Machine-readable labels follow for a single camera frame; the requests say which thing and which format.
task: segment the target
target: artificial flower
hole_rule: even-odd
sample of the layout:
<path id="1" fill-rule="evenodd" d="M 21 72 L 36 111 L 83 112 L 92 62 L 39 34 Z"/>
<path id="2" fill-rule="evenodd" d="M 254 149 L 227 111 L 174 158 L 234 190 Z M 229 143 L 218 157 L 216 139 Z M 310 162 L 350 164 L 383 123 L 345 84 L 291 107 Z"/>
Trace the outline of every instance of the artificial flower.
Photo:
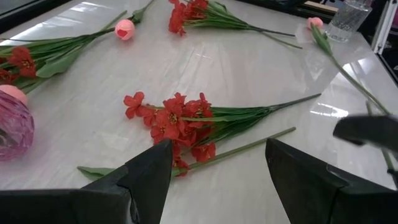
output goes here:
<path id="1" fill-rule="evenodd" d="M 192 149 L 192 156 L 198 162 L 206 162 L 216 156 L 216 145 L 211 142 L 210 144 L 196 146 Z"/>
<path id="2" fill-rule="evenodd" d="M 178 0 L 169 0 L 172 4 L 174 4 L 174 9 L 172 11 L 172 16 L 170 17 L 169 22 L 169 31 L 184 35 L 185 31 L 183 28 L 184 24 L 184 10 L 186 9 L 186 5 L 180 3 Z"/>
<path id="3" fill-rule="evenodd" d="M 136 115 L 138 117 L 143 117 L 144 124 L 147 127 L 152 127 L 156 121 L 156 112 L 157 110 L 149 108 L 150 105 L 140 106 L 136 110 Z"/>
<path id="4" fill-rule="evenodd" d="M 314 24 L 318 29 L 322 29 L 323 21 L 318 17 L 310 17 L 307 19 L 307 29 L 311 30 L 311 24 Z"/>
<path id="5" fill-rule="evenodd" d="M 36 77 L 35 63 L 27 47 L 14 47 L 12 55 L 8 58 L 11 65 L 19 67 L 19 74 L 24 77 Z"/>
<path id="6" fill-rule="evenodd" d="M 196 118 L 199 115 L 203 115 L 206 118 L 213 116 L 213 112 L 210 110 L 211 103 L 207 102 L 204 93 L 199 94 L 200 100 L 191 100 L 185 104 L 184 115 L 189 118 Z"/>
<path id="7" fill-rule="evenodd" d="M 179 157 L 181 154 L 181 147 L 178 142 L 173 142 L 173 158 Z"/>
<path id="8" fill-rule="evenodd" d="M 174 94 L 175 98 L 170 98 L 168 100 L 163 101 L 163 105 L 167 111 L 176 114 L 177 116 L 182 115 L 182 110 L 184 107 L 185 97 L 182 96 L 180 93 Z"/>
<path id="9" fill-rule="evenodd" d="M 129 119 L 132 119 L 136 114 L 137 109 L 141 106 L 142 101 L 144 99 L 144 93 L 141 91 L 136 92 L 136 94 L 131 96 L 125 96 L 123 103 L 128 106 L 126 110 L 126 116 Z"/>
<path id="10" fill-rule="evenodd" d="M 163 129 L 163 137 L 177 140 L 180 133 L 184 133 L 185 122 L 175 113 L 164 109 L 156 114 L 156 123 L 160 129 Z"/>
<path id="11" fill-rule="evenodd" d="M 207 8 L 206 0 L 194 0 L 187 3 L 187 8 L 184 12 L 185 19 L 204 19 L 206 16 L 203 11 Z"/>
<path id="12" fill-rule="evenodd" d="M 296 46 L 284 40 L 280 40 L 273 35 L 270 35 L 278 34 L 295 37 L 293 34 L 286 34 L 279 31 L 252 26 L 232 15 L 232 13 L 227 10 L 226 6 L 219 2 L 207 0 L 188 0 L 187 5 L 184 5 L 178 0 L 169 1 L 174 4 L 174 9 L 169 22 L 170 32 L 184 35 L 184 27 L 213 27 L 234 30 L 253 30 L 260 32 L 268 38 L 281 44 L 302 49 L 300 46 Z"/>
<path id="13" fill-rule="evenodd" d="M 183 161 L 181 159 L 181 157 L 177 157 L 174 159 L 174 165 L 173 167 L 178 167 L 181 169 L 186 169 L 187 171 L 182 172 L 181 174 L 179 174 L 177 177 L 183 177 L 187 174 L 188 170 L 190 170 L 191 168 L 189 167 L 189 165 L 187 164 L 187 162 Z"/>
<path id="14" fill-rule="evenodd" d="M 10 85 L 12 81 L 18 78 L 18 75 L 13 75 L 7 70 L 0 68 L 0 79 L 2 79 L 3 84 Z"/>
<path id="15" fill-rule="evenodd" d="M 150 129 L 150 136 L 154 139 L 154 144 L 157 144 L 164 139 L 164 133 L 165 127 L 155 125 Z"/>

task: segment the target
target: white table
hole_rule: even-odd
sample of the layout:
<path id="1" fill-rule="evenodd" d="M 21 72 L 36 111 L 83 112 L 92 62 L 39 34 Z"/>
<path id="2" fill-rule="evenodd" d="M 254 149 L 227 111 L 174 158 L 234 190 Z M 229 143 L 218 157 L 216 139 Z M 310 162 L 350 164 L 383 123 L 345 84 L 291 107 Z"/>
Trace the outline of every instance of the white table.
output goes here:
<path id="1" fill-rule="evenodd" d="M 167 30 L 172 5 L 157 0 L 137 26 L 133 41 L 122 42 L 113 34 L 97 40 L 67 73 L 29 94 L 36 124 L 34 145 L 17 160 L 0 163 L 0 189 L 79 188 L 89 180 L 76 166 L 118 167 L 151 147 L 142 121 L 128 121 L 124 115 L 124 96 L 138 90 L 146 94 L 146 102 L 158 105 L 176 91 L 189 99 L 204 92 L 216 106 L 272 105 L 322 93 L 219 144 L 217 153 L 296 126 L 280 140 L 394 189 L 380 150 L 355 147 L 332 136 L 339 118 L 366 113 L 366 99 L 305 40 L 305 19 L 242 2 L 221 2 L 255 26 L 298 33 L 304 50 L 255 32 L 187 29 L 186 36 L 179 37 Z M 72 1 L 1 36 L 40 39 L 87 34 L 121 11 L 131 13 L 146 3 Z M 352 76 L 388 109 L 398 111 L 398 88 L 359 34 L 349 44 L 333 44 L 333 50 Z M 288 223 L 264 148 L 173 180 L 162 223 Z"/>

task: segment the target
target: glass vase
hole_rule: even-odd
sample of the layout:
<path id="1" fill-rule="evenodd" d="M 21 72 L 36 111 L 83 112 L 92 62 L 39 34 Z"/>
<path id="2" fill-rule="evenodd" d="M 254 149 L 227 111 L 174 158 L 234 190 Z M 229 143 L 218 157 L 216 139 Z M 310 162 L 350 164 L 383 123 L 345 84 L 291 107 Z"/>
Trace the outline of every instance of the glass vase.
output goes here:
<path id="1" fill-rule="evenodd" d="M 34 121 L 27 107 L 0 91 L 0 161 L 22 155 L 32 146 Z"/>

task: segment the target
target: pink rose bud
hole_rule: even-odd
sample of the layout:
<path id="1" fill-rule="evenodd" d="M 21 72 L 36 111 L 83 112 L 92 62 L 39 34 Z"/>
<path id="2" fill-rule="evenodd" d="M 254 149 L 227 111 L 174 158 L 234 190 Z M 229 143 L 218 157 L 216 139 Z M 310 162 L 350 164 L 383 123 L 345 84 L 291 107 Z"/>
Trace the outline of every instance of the pink rose bud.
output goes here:
<path id="1" fill-rule="evenodd" d="M 134 24 L 128 19 L 119 21 L 114 28 L 114 33 L 122 40 L 128 40 L 133 37 L 135 31 Z"/>
<path id="2" fill-rule="evenodd" d="M 307 28 L 311 29 L 311 24 L 314 24 L 316 27 L 321 29 L 323 27 L 323 22 L 320 18 L 314 17 L 314 18 L 308 18 L 307 19 Z"/>
<path id="3" fill-rule="evenodd" d="M 27 97 L 23 91 L 12 85 L 0 85 L 0 91 L 7 93 L 27 106 Z"/>

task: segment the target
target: green leaf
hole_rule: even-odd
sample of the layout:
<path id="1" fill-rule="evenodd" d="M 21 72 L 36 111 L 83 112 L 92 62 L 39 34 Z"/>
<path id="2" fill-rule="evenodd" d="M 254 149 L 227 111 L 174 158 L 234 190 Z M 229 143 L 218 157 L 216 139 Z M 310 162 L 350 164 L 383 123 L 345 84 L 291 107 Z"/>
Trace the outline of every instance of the green leaf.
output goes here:
<path id="1" fill-rule="evenodd" d="M 311 31 L 312 31 L 312 36 L 317 42 L 318 46 L 329 56 L 333 55 L 333 52 L 331 51 L 330 44 L 327 41 L 327 39 L 324 37 L 324 35 L 321 34 L 320 30 L 318 29 L 317 26 L 315 26 L 313 23 L 311 23 Z"/>
<path id="2" fill-rule="evenodd" d="M 255 116 L 255 114 L 242 114 L 242 115 L 229 115 L 229 116 L 219 116 L 212 118 L 183 118 L 185 121 L 212 121 L 212 122 L 220 122 L 220 121 L 236 121 L 239 119 L 246 119 Z"/>
<path id="3" fill-rule="evenodd" d="M 232 13 L 228 11 L 228 9 L 224 4 L 219 3 L 217 1 L 208 1 L 208 7 L 212 7 L 214 10 L 218 10 L 227 15 L 233 16 Z"/>
<path id="4" fill-rule="evenodd" d="M 45 65 L 37 71 L 36 75 L 41 78 L 50 78 L 57 73 L 67 71 L 78 58 L 81 50 L 83 50 L 83 47 L 77 47 L 61 57 L 56 55 L 47 59 Z"/>
<path id="5" fill-rule="evenodd" d="M 114 169 L 112 168 L 105 168 L 105 167 L 91 168 L 91 167 L 78 166 L 77 169 L 90 180 L 98 180 L 99 178 L 114 171 Z"/>
<path id="6" fill-rule="evenodd" d="M 142 18 L 144 17 L 144 13 L 147 10 L 147 8 L 154 2 L 155 0 L 151 0 L 148 5 L 143 7 L 142 9 L 135 10 L 132 12 L 132 22 L 134 25 L 139 24 L 142 21 Z"/>
<path id="7" fill-rule="evenodd" d="M 24 47 L 29 48 L 30 51 L 33 51 L 32 48 L 36 47 L 48 47 L 51 44 L 58 44 L 58 43 L 64 43 L 65 41 L 70 40 L 71 37 L 64 38 L 62 40 L 59 39 L 53 39 L 53 40 L 38 40 L 29 44 L 24 44 Z M 17 47 L 16 45 L 7 45 L 5 48 L 0 48 L 0 55 L 8 55 L 11 54 L 12 49 L 14 47 Z"/>

